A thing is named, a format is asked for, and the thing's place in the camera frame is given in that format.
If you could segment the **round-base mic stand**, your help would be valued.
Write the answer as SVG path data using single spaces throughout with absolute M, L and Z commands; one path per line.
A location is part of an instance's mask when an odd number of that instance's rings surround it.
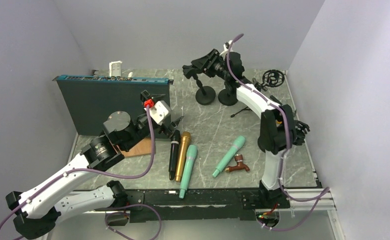
M 202 82 L 198 78 L 198 75 L 196 77 L 197 79 L 192 78 L 195 80 L 196 85 L 199 88 L 195 94 L 196 102 L 203 106 L 211 104 L 216 96 L 215 90 L 210 86 L 203 86 Z
M 221 90 L 218 94 L 218 100 L 221 104 L 225 106 L 233 106 L 238 100 L 236 96 L 236 87 L 233 86 L 230 82 L 224 82 L 225 88 Z

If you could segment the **gold microphone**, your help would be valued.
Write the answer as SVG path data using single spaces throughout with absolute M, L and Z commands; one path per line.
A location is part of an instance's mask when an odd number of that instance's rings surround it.
M 181 182 L 186 162 L 186 153 L 191 142 L 191 133 L 184 131 L 180 138 L 179 155 L 177 161 L 177 169 L 175 180 Z

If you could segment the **black microphone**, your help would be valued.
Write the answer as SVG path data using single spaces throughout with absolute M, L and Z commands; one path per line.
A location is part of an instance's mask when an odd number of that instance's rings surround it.
M 177 161 L 179 155 L 179 144 L 180 144 L 180 131 L 176 130 L 171 136 L 171 148 L 169 158 L 169 179 L 172 181 L 175 178 L 177 171 Z

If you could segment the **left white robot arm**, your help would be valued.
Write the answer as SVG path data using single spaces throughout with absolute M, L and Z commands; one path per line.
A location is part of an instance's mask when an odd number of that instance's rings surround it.
M 82 148 L 80 153 L 61 170 L 41 184 L 25 192 L 12 191 L 6 196 L 10 216 L 21 238 L 36 239 L 55 228 L 63 220 L 97 209 L 119 210 L 128 206 L 127 193 L 120 183 L 122 176 L 93 191 L 72 195 L 80 184 L 107 175 L 108 170 L 124 160 L 145 138 L 155 138 L 155 132 L 171 137 L 179 120 L 166 124 L 171 114 L 163 94 L 140 94 L 144 113 L 136 120 L 125 111 L 113 112 L 103 123 L 101 134 Z

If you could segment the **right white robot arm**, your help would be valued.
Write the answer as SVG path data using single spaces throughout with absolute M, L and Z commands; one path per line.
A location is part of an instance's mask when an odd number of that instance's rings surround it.
M 195 98 L 199 104 L 209 105 L 215 99 L 225 106 L 243 103 L 259 118 L 257 145 L 267 159 L 258 201 L 265 208 L 271 207 L 283 195 L 284 157 L 293 145 L 303 143 L 292 108 L 266 97 L 260 92 L 259 83 L 244 76 L 245 68 L 238 52 L 213 49 L 192 60 L 190 65 L 183 65 L 182 70 L 187 79 L 196 81 L 199 89 Z

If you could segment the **mint green microphone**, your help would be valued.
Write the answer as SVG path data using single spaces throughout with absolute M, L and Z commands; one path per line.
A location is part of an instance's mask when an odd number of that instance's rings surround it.
M 195 145 L 190 145 L 187 153 L 186 153 L 186 163 L 180 183 L 180 191 L 179 191 L 179 198 L 184 199 L 185 194 L 188 190 L 188 185 L 190 182 L 191 174 L 192 174 L 192 169 L 193 165 L 197 156 L 197 151 L 198 148 Z
M 244 136 L 238 136 L 230 146 L 229 150 L 225 153 L 219 163 L 216 165 L 212 176 L 216 178 L 219 173 L 221 173 L 224 168 L 228 165 L 230 160 L 236 155 L 239 149 L 241 149 L 246 141 Z

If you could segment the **black tripod shock-mount stand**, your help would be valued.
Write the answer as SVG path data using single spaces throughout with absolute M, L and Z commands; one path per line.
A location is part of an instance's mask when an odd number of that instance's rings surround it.
M 285 81 L 285 75 L 283 72 L 272 69 L 264 72 L 262 76 L 262 83 L 252 79 L 252 83 L 246 83 L 245 86 L 241 85 L 236 88 L 236 99 L 246 105 L 245 108 L 231 115 L 233 118 L 235 115 L 242 111 L 253 111 L 259 118 L 261 113 L 265 110 L 274 110 L 275 108 L 268 104 L 273 102 L 274 105 L 282 105 L 275 97 L 266 97 L 262 91 L 267 91 L 268 88 L 276 88 L 281 86 Z

